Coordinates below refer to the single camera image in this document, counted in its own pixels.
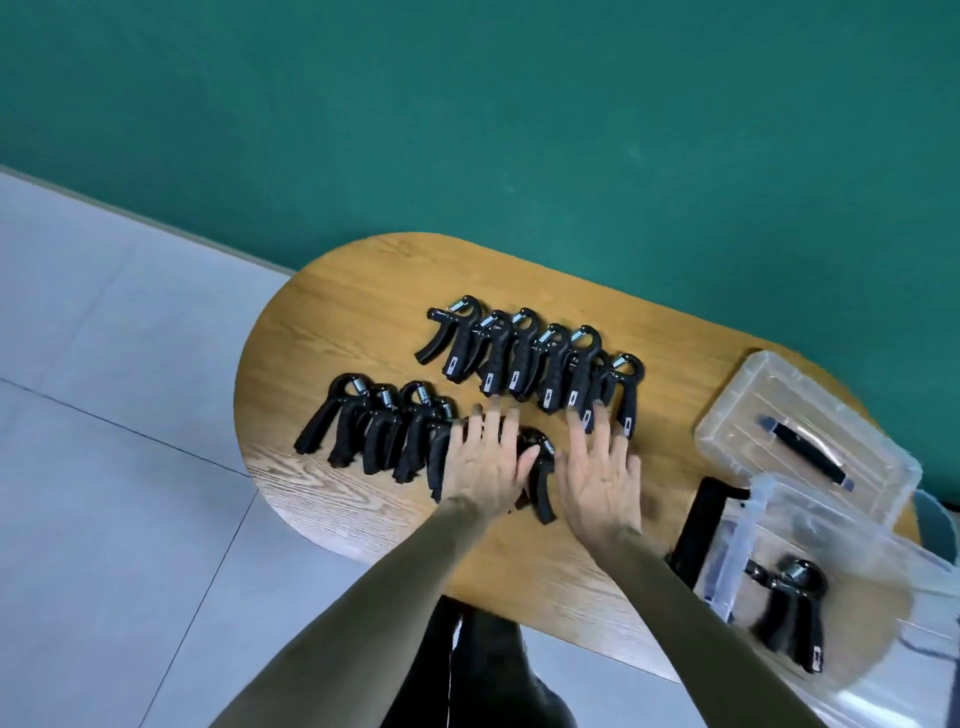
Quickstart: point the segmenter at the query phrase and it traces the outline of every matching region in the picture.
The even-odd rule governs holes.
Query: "floor tile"
[[[205,728],[365,569],[311,544],[257,496],[144,728]]]
[[[130,256],[137,227],[0,173],[0,377],[43,380]]]
[[[138,725],[252,492],[30,395],[0,442],[3,723]]]
[[[41,391],[243,473],[233,380],[281,273],[161,232],[137,247]]]
[[[524,628],[530,665],[579,728],[704,728],[682,685]]]
[[[36,395],[0,380],[0,443],[8,437],[14,416]]]

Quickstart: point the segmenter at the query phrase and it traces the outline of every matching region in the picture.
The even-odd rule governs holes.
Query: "clear plastic box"
[[[784,427],[788,437],[775,434]],[[790,433],[825,455],[841,474],[838,482],[785,444]],[[906,450],[772,352],[747,358],[694,439],[738,484],[759,473],[781,473],[834,494],[888,528],[922,475]]]
[[[695,592],[833,726],[940,728],[960,656],[960,575],[948,562],[780,475],[729,504]],[[823,672],[809,674],[753,634],[769,590],[747,559],[775,569],[795,555],[826,574]]]

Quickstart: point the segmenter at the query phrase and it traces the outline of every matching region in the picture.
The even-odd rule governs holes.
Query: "teal wall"
[[[774,339],[960,498],[958,82],[955,0],[0,0],[0,163],[295,268],[445,232]]]

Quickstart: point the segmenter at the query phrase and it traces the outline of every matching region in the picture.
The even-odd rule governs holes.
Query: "leg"
[[[445,728],[450,651],[460,622],[460,602],[441,596],[427,623],[417,657],[380,728]]]
[[[450,672],[450,728],[576,728],[530,669],[516,622],[467,608]]]

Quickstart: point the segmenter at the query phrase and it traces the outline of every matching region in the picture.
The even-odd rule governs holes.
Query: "oval table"
[[[324,401],[330,380],[343,372],[397,386],[430,380],[461,413],[482,402],[477,377],[459,385],[443,377],[445,354],[427,366],[413,356],[436,331],[427,308],[465,293],[508,311],[529,306],[570,328],[592,324],[608,351],[643,360],[647,376],[638,390],[633,444],[643,459],[644,532],[662,552],[679,535],[700,479],[723,476],[697,452],[692,432],[747,355],[777,352],[866,415],[830,375],[777,344],[457,238],[377,235],[333,250],[293,276],[257,320],[237,372],[234,419],[253,482],[313,543],[370,563],[434,508],[423,476],[398,485],[389,473],[364,475],[359,460],[344,470],[330,468],[326,456],[336,425],[313,455],[296,455],[293,443]],[[526,403],[521,420],[565,447],[561,415]],[[898,532],[918,540],[912,507]],[[447,592],[677,680],[649,630],[574,540],[562,515],[543,526],[527,508],[496,521]]]

